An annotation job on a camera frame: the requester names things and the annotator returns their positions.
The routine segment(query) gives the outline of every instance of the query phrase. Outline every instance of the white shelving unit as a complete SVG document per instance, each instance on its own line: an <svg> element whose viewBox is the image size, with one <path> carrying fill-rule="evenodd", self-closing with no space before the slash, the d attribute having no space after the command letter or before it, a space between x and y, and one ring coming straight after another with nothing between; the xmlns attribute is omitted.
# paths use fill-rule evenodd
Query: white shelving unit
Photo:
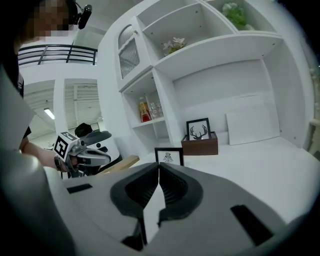
<svg viewBox="0 0 320 256"><path fill-rule="evenodd" d="M185 38L187 46L219 36L231 35L233 30L216 16L210 8L202 3L194 3L159 18L145 29L147 44L152 44L156 60L165 57L164 43L172 41L173 37Z"/></svg>
<svg viewBox="0 0 320 256"><path fill-rule="evenodd" d="M162 0L142 11L137 17L149 26L154 21L182 7L196 3L197 0Z"/></svg>
<svg viewBox="0 0 320 256"><path fill-rule="evenodd" d="M140 157L155 147L181 147L186 121L206 117L226 144L226 114L246 108L272 110L279 134L302 147L305 102L290 49L251 0L234 2L257 30L238 31L220 12L228 2L160 0L133 18L144 61L118 87ZM187 46L165 57L162 44L173 37ZM164 116L142 123L140 97L160 101Z"/></svg>

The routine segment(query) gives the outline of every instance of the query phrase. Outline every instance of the green plant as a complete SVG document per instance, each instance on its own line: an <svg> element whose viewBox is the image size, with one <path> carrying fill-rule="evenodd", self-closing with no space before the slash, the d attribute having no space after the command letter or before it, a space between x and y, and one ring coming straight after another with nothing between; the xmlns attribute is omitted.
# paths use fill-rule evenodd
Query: green plant
<svg viewBox="0 0 320 256"><path fill-rule="evenodd" d="M235 2L225 3L222 7L222 14L239 30L255 30L247 23L245 10L239 7Z"/></svg>
<svg viewBox="0 0 320 256"><path fill-rule="evenodd" d="M187 44L185 43L185 39L184 38L173 37L173 43L171 41L169 41L168 43L164 43L163 45L164 45L163 50L169 49L169 53L168 54L164 54L164 56L167 56L169 54L172 54L172 53L182 49Z"/></svg>

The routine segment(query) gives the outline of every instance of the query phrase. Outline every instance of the robotic arm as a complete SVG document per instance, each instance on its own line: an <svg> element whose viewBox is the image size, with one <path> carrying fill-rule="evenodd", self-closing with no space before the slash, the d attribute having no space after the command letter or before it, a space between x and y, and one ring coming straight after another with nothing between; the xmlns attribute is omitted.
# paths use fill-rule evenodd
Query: robotic arm
<svg viewBox="0 0 320 256"><path fill-rule="evenodd" d="M65 163L73 178L90 176L92 168L111 162L111 157L106 152L88 148L83 140L74 137L67 131L58 134L53 150ZM70 157L76 157L76 167L72 165Z"/></svg>

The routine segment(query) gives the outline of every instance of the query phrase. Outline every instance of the brown wooden box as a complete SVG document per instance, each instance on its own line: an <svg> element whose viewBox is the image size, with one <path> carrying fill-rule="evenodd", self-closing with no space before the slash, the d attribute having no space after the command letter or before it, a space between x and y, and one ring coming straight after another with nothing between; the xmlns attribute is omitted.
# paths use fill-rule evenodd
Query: brown wooden box
<svg viewBox="0 0 320 256"><path fill-rule="evenodd" d="M185 156L210 156L218 155L218 138L216 133L211 132L211 137L200 140L185 140L187 135L182 139L183 154Z"/></svg>

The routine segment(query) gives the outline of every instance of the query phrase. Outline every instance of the black metal railing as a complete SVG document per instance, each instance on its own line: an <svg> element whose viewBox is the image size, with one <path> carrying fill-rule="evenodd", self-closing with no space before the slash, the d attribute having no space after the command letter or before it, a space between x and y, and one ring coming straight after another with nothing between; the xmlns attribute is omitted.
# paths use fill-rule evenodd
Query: black metal railing
<svg viewBox="0 0 320 256"><path fill-rule="evenodd" d="M68 45L40 44L21 48L18 54L19 66L42 64L44 62L97 64L97 49Z"/></svg>

